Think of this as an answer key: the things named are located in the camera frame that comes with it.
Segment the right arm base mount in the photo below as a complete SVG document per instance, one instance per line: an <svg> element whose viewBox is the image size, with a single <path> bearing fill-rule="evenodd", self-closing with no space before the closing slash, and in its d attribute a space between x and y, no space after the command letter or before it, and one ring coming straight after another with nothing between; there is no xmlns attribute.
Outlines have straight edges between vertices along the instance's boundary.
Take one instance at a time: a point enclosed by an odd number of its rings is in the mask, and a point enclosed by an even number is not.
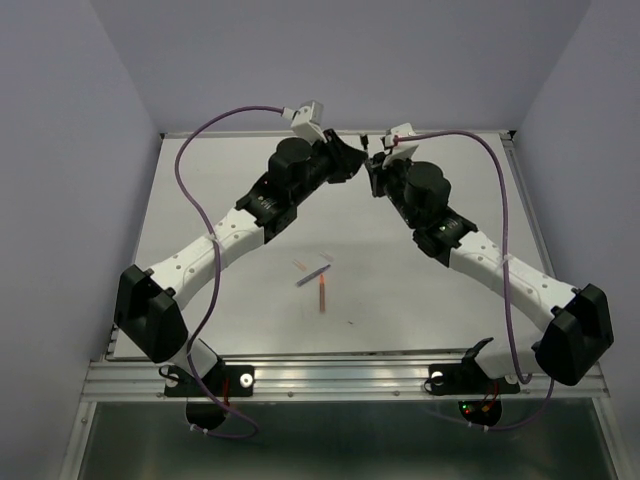
<svg viewBox="0 0 640 480"><path fill-rule="evenodd" d="M485 338L469 348L458 363L436 363L428 367L429 375L423 389L434 396L518 394L521 389L505 377L490 379L476 363L481 350L493 341Z"/></svg>

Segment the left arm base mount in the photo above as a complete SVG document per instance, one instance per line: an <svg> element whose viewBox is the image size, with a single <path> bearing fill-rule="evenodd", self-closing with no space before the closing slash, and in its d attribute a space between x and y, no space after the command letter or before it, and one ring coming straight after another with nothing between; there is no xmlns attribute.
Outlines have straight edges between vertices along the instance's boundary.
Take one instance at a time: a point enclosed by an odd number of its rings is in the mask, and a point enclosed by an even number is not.
<svg viewBox="0 0 640 480"><path fill-rule="evenodd" d="M169 398L205 397L187 360L187 345L167 364L158 368L164 379L164 395ZM205 342L198 339L191 350L196 373L205 387L217 398L246 398L253 395L255 367L250 364L226 362Z"/></svg>

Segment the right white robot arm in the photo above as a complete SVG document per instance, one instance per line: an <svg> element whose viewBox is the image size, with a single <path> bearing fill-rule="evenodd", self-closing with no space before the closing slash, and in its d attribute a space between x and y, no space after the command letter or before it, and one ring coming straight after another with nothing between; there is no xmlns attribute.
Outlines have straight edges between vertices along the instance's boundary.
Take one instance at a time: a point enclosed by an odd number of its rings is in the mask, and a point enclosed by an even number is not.
<svg viewBox="0 0 640 480"><path fill-rule="evenodd" d="M507 344L478 343L460 366L463 384L482 390L495 379L518 372L544 373L574 386L614 342L606 294L594 284L582 288L561 282L509 255L473 222L449 207L451 184L430 162L387 160L378 153L365 168L372 194L387 198L428 257L501 296L505 312L518 310L540 331L538 339Z"/></svg>

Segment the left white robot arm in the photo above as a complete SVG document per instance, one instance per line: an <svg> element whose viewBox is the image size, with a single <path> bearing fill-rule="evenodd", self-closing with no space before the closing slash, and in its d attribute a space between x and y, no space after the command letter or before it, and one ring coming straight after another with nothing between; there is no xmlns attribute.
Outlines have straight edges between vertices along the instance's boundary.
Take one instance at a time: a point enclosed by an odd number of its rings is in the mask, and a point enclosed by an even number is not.
<svg viewBox="0 0 640 480"><path fill-rule="evenodd" d="M319 187L350 180L366 158L333 130L314 143L281 140L266 172L205 235L147 269L132 265L121 274L116 326L153 363L184 370L199 393L215 392L222 384L221 359L188 330L183 310L208 283L219 284L234 261L285 230L298 206Z"/></svg>

